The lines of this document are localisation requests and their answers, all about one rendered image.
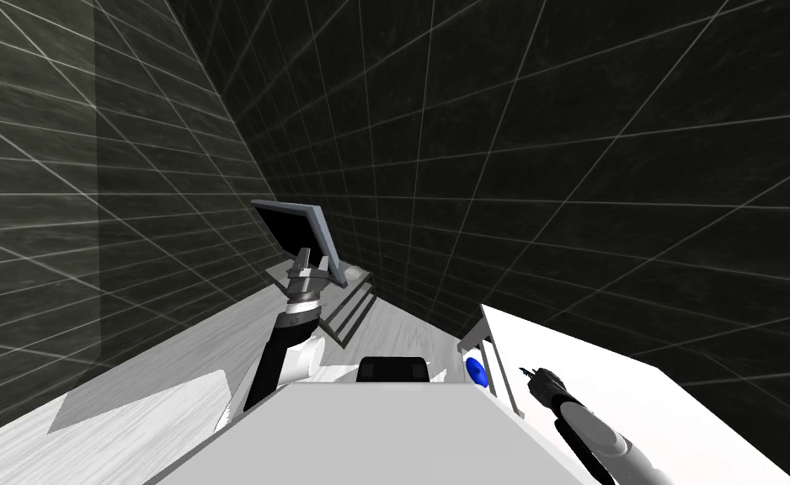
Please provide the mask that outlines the white cabinet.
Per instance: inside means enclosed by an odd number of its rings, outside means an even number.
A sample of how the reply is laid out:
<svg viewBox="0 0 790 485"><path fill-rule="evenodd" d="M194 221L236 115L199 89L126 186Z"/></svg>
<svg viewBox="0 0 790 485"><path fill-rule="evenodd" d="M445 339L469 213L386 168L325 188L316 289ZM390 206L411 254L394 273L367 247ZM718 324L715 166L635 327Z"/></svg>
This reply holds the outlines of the white cabinet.
<svg viewBox="0 0 790 485"><path fill-rule="evenodd" d="M459 344L479 348L503 406L570 461L553 413L529 392L545 368L587 409L630 439L673 485L790 485L790 476L651 365L490 306Z"/></svg>

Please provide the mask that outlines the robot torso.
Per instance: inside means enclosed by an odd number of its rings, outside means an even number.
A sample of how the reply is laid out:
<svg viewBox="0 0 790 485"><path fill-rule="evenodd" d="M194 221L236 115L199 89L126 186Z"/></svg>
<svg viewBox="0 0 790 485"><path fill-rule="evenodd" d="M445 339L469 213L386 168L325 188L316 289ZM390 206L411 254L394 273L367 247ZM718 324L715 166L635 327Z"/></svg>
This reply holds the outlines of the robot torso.
<svg viewBox="0 0 790 485"><path fill-rule="evenodd" d="M146 485L596 485L472 383L295 382Z"/></svg>

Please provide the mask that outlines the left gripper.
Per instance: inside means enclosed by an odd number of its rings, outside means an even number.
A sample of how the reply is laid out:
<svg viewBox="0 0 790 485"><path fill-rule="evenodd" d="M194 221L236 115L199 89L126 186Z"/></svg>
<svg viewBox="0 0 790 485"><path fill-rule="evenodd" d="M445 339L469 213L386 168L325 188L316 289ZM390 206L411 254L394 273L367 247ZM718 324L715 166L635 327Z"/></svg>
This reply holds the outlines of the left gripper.
<svg viewBox="0 0 790 485"><path fill-rule="evenodd" d="M319 294L330 282L327 269L312 268L310 263L311 249L301 248L296 255L296 267L287 272L287 294L313 293Z"/></svg>

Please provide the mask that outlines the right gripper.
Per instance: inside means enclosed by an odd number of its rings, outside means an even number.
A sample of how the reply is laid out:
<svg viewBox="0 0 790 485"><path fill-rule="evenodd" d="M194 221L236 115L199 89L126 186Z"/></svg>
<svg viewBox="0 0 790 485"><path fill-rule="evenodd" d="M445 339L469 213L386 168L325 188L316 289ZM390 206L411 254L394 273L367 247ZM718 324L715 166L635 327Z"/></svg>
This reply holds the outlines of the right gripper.
<svg viewBox="0 0 790 485"><path fill-rule="evenodd" d="M527 386L531 395L542 406L551 406L554 396L567 394L567 390L560 379L544 368L531 372Z"/></svg>

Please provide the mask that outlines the dark flat screen monitor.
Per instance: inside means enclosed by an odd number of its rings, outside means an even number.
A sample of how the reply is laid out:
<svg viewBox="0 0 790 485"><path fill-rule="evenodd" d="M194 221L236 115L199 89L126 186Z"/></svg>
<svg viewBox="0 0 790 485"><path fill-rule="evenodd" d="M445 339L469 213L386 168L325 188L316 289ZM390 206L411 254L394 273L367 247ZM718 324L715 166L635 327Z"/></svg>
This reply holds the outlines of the dark flat screen monitor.
<svg viewBox="0 0 790 485"><path fill-rule="evenodd" d="M251 200L278 246L295 258L309 248L309 263L317 268L323 256L328 258L330 279L345 288L348 280L334 245L323 210L319 205L287 203L274 200Z"/></svg>

